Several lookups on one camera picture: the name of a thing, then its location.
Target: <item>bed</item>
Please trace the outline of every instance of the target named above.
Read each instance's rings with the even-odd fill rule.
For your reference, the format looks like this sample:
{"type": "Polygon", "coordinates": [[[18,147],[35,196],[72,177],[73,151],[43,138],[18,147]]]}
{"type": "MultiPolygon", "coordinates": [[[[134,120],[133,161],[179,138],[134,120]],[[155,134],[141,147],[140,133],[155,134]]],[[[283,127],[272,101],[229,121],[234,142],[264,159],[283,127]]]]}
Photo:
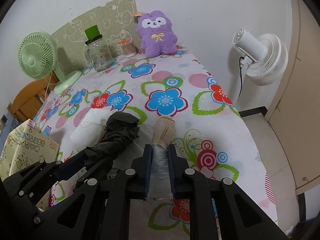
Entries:
{"type": "MultiPolygon", "coordinates": [[[[36,125],[60,144],[57,160],[66,161],[81,149],[70,135],[91,108],[107,107],[140,119],[140,138],[114,162],[109,177],[130,167],[151,142],[156,120],[169,115],[176,122],[172,143],[190,167],[211,179],[230,177],[277,222],[270,181],[249,130],[214,77],[183,46],[172,55],[147,59],[144,51],[119,56],[113,66],[97,73],[83,70],[62,94],[50,94],[34,118],[36,125]]],[[[84,169],[56,183],[50,205],[72,194],[84,169]]],[[[188,200],[132,200],[130,239],[189,239],[188,200]]]]}

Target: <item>plush toy face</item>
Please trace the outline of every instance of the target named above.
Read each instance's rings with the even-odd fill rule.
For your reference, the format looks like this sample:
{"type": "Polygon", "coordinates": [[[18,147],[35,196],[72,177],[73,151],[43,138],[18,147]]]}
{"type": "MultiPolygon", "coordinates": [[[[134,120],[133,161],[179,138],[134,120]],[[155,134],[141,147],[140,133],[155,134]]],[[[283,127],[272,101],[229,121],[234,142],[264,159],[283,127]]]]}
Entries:
{"type": "Polygon", "coordinates": [[[157,17],[155,21],[150,19],[144,19],[142,21],[142,27],[144,28],[158,28],[160,25],[165,25],[167,21],[163,17],[157,17]]]}
{"type": "Polygon", "coordinates": [[[171,21],[161,11],[145,13],[138,19],[137,33],[140,37],[145,34],[171,31],[171,21]]]}

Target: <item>wooden bed frame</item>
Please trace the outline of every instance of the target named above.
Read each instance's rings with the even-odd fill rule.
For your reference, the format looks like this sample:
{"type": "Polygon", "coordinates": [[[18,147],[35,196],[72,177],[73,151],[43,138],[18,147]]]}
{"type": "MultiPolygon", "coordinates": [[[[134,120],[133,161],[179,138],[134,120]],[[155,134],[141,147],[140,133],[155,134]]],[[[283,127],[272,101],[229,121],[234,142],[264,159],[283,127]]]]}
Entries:
{"type": "Polygon", "coordinates": [[[45,98],[53,91],[55,84],[59,80],[55,73],[39,80],[34,80],[26,85],[13,100],[13,103],[7,107],[9,113],[20,122],[33,119],[41,108],[45,98]]]}

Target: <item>power cord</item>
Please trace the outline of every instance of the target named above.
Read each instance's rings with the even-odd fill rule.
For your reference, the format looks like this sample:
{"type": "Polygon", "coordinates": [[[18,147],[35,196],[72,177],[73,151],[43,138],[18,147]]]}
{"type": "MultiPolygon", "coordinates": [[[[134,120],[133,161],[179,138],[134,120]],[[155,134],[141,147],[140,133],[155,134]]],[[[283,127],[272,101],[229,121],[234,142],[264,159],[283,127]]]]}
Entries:
{"type": "Polygon", "coordinates": [[[242,90],[242,72],[241,72],[241,63],[240,63],[242,59],[244,59],[244,57],[240,57],[240,58],[239,58],[240,81],[241,81],[241,88],[240,88],[239,96],[240,96],[241,90],[242,90]]]}
{"type": "MultiPolygon", "coordinates": [[[[60,62],[57,62],[57,64],[59,65],[60,68],[62,68],[62,72],[64,72],[64,69],[63,69],[62,64],[60,64],[60,62]]],[[[52,78],[52,72],[53,72],[53,71],[54,71],[54,70],[51,71],[51,75],[50,75],[50,79],[49,79],[49,81],[48,81],[47,89],[45,90],[44,100],[47,99],[47,92],[48,92],[49,85],[56,85],[56,84],[59,83],[59,81],[58,81],[57,83],[50,83],[51,78],[52,78]]]]}

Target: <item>glass jar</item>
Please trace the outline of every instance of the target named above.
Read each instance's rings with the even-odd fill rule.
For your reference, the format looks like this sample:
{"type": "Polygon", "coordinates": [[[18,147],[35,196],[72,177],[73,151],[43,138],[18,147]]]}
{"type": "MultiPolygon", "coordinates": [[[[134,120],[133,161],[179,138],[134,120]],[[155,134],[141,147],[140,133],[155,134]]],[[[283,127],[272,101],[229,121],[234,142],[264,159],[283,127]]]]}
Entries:
{"type": "Polygon", "coordinates": [[[88,63],[91,63],[96,71],[102,71],[112,66],[112,56],[108,44],[102,39],[102,35],[86,41],[88,47],[85,55],[88,63]]]}

